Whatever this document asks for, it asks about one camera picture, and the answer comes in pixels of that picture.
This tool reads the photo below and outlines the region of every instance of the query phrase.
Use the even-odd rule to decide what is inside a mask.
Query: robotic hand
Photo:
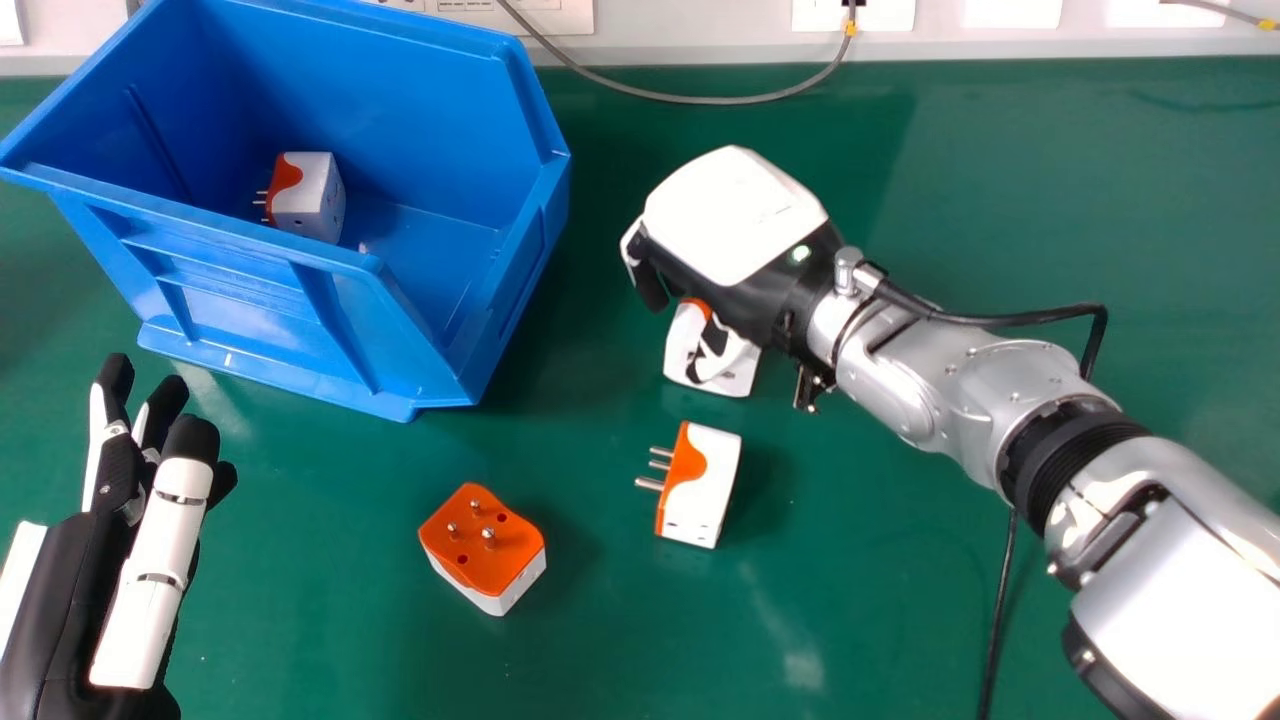
[[[799,409],[838,388],[1015,507],[1076,593],[1068,660],[1117,716],[1280,717],[1280,519],[1126,416],[1066,350],[984,329],[1079,307],[1023,322],[943,313],[741,147],[664,181],[621,250],[652,310],[689,295],[794,357]]]
[[[132,430],[133,366],[106,359],[90,389],[81,512],[22,523],[0,574],[0,720],[177,720],[164,687],[205,514],[236,487],[218,428],[179,415],[160,383]]]

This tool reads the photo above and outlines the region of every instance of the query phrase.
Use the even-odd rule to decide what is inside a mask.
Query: plug prong
[[[636,487],[644,489],[652,489],[653,492],[662,492],[667,486],[659,480],[652,478],[636,478]]]

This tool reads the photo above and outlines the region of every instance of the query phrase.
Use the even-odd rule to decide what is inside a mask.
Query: green table
[[[617,74],[741,92],[809,70]],[[1107,301],[1098,383],[1280,507],[1280,59],[859,65],[749,109],[543,77],[575,151],[568,231],[484,404],[410,425],[137,350],[52,205],[0,187],[0,533],[74,511],[109,351],[132,354],[140,384],[182,373],[239,465],[169,671],[187,717],[972,716],[1000,501],[844,398],[792,411],[778,357],[748,401],[660,377],[666,318],[632,297],[617,240],[655,183],[731,142],[950,306]],[[0,131],[52,87],[0,83]],[[1044,337],[1078,347],[1084,329]],[[686,418],[745,438],[714,552],[654,538],[655,498],[631,484]],[[463,480],[547,537],[548,573],[503,620],[415,537]],[[995,715],[1106,716],[1059,650],[1070,596],[1023,538]]]

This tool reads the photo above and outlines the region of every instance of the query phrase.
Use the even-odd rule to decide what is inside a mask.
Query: orange and white plug adapter
[[[417,539],[436,573],[499,618],[547,570],[538,528],[476,483],[458,488],[422,523]]]
[[[636,487],[660,492],[654,534],[712,550],[724,525],[737,478],[742,438],[685,420],[675,450],[650,447],[649,466],[666,478],[636,478]]]
[[[333,152],[280,152],[271,186],[255,205],[264,223],[284,232],[335,245],[347,214],[347,188]]]

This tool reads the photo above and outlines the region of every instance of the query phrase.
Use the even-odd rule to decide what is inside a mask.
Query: blue storage container
[[[291,150],[338,160],[338,246],[260,222]],[[567,173],[518,41],[353,0],[150,0],[0,143],[138,345],[399,421],[479,401]]]

